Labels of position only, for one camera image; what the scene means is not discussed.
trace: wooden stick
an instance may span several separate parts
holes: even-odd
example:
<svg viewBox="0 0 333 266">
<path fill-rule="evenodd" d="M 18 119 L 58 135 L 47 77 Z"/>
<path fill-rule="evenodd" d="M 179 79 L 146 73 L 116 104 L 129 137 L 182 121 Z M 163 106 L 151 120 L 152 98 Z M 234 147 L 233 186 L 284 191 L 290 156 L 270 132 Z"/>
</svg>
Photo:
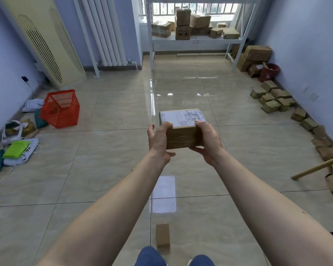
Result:
<svg viewBox="0 0 333 266">
<path fill-rule="evenodd" d="M 317 166 L 315 166 L 315 167 L 313 167 L 311 169 L 308 169 L 308 170 L 306 170 L 306 171 L 304 171 L 302 173 L 295 174 L 294 176 L 291 177 L 291 179 L 292 180 L 297 180 L 297 179 L 299 179 L 299 178 L 301 178 L 301 177 L 303 177 L 305 175 L 308 175 L 308 174 L 314 173 L 314 172 L 316 172 L 316 171 L 318 171 L 320 169 L 329 167 L 332 164 L 333 164 L 333 158 L 331 158 L 330 160 L 325 161 L 325 162 L 321 163 L 320 165 L 317 165 Z"/>
</svg>

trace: air conditioner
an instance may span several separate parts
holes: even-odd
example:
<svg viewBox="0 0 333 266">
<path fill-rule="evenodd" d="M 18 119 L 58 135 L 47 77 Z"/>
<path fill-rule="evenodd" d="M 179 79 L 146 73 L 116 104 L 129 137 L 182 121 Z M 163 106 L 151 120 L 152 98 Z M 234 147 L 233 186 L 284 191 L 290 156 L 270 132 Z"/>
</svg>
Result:
<svg viewBox="0 0 333 266">
<path fill-rule="evenodd" d="M 0 0 L 0 6 L 55 87 L 85 77 L 53 0 Z"/>
</svg>

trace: red plastic basket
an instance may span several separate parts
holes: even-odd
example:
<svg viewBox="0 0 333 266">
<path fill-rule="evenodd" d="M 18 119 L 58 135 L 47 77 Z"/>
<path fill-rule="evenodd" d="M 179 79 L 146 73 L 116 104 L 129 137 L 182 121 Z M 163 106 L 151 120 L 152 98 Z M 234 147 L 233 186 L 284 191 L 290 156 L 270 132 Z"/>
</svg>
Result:
<svg viewBox="0 0 333 266">
<path fill-rule="evenodd" d="M 60 129 L 77 125 L 79 111 L 75 90 L 62 90 L 47 95 L 39 117 Z"/>
</svg>

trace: person's right hand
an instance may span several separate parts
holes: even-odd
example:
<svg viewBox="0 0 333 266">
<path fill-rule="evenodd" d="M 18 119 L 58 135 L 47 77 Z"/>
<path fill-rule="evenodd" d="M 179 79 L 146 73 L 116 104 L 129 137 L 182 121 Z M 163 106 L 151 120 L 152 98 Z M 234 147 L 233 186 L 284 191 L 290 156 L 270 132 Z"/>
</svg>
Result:
<svg viewBox="0 0 333 266">
<path fill-rule="evenodd" d="M 209 165 L 214 166 L 217 158 L 225 151 L 221 142 L 221 136 L 211 124 L 205 121 L 195 120 L 195 125 L 202 131 L 204 148 L 190 147 L 190 149 L 200 153 Z"/>
</svg>

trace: white radiator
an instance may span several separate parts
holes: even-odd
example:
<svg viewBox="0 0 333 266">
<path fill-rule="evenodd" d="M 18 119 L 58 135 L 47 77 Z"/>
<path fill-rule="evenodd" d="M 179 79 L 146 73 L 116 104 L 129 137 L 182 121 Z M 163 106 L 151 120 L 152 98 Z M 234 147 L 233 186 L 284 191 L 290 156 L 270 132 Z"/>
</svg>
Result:
<svg viewBox="0 0 333 266">
<path fill-rule="evenodd" d="M 126 66 L 114 0 L 82 0 L 104 66 Z"/>
</svg>

